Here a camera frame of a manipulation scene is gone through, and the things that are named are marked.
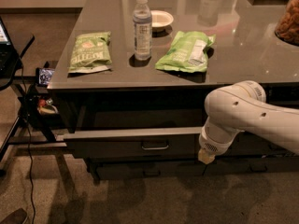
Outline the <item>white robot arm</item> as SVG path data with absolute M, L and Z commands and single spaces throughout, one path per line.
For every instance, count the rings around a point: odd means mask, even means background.
M 212 163 L 241 132 L 260 136 L 299 153 L 299 110 L 266 102 L 263 87 L 242 81 L 210 92 L 205 99 L 207 120 L 199 136 L 198 160 Z

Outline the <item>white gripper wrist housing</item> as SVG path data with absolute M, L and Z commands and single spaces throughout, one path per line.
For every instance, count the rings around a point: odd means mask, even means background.
M 213 140 L 208 134 L 206 128 L 203 128 L 199 136 L 201 149 L 198 152 L 198 160 L 204 164 L 210 164 L 215 160 L 215 156 L 222 155 L 227 151 L 233 140 L 218 142 Z

